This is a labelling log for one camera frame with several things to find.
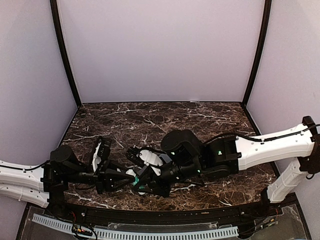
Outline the green white glue stick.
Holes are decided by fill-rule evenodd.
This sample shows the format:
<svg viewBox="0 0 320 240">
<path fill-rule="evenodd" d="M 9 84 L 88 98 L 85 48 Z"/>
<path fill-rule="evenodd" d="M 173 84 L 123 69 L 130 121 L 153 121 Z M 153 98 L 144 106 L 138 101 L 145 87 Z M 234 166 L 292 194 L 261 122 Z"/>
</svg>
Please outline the green white glue stick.
<svg viewBox="0 0 320 240">
<path fill-rule="evenodd" d="M 129 169 L 125 172 L 126 175 L 133 177 L 129 179 L 129 184 L 132 185 L 133 187 L 135 187 L 138 183 L 139 183 L 139 177 L 138 174 L 133 170 L 133 169 Z M 146 192 L 143 191 L 145 189 L 144 186 L 139 186 L 138 189 L 135 189 L 134 191 L 137 192 L 139 195 L 145 195 Z"/>
</svg>

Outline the grey blue envelope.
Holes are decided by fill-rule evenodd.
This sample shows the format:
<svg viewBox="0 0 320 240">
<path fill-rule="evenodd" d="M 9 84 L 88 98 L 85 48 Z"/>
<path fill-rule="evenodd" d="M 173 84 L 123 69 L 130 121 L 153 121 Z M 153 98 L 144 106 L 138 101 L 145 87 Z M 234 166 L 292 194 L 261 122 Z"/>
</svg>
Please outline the grey blue envelope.
<svg viewBox="0 0 320 240">
<path fill-rule="evenodd" d="M 159 157 L 167 164 L 167 163 L 170 163 L 172 160 L 171 158 L 166 155 L 166 154 L 160 154 Z"/>
</svg>

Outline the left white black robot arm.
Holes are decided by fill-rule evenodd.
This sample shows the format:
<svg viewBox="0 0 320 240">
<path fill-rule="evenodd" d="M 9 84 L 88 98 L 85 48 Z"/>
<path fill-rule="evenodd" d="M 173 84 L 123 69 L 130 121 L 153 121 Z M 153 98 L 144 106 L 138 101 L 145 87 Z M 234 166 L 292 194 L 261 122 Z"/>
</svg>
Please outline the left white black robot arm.
<svg viewBox="0 0 320 240">
<path fill-rule="evenodd" d="M 50 153 L 44 163 L 20 165 L 1 161 L 0 193 L 18 201 L 29 202 L 67 218 L 70 206 L 63 201 L 69 184 L 94 187 L 98 194 L 115 191 L 133 183 L 135 177 L 126 168 L 109 160 L 110 148 L 98 146 L 92 154 L 91 165 L 81 163 L 73 150 L 63 145 Z"/>
</svg>

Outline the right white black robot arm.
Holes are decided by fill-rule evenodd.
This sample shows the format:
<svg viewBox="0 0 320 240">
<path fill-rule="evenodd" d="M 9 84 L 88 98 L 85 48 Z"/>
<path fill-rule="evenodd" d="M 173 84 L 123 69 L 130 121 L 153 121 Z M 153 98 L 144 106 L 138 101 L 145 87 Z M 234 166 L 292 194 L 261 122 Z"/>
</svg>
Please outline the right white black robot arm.
<svg viewBox="0 0 320 240">
<path fill-rule="evenodd" d="M 262 201 L 255 205 L 255 213 L 266 217 L 303 179 L 320 171 L 317 129 L 318 124 L 305 116 L 302 123 L 287 130 L 258 136 L 226 132 L 205 142 L 191 130 L 173 130 L 162 139 L 160 150 L 144 147 L 135 154 L 144 166 L 135 178 L 134 189 L 167 197 L 173 184 L 193 177 L 220 179 L 290 158 L 291 163 L 262 191 Z"/>
</svg>

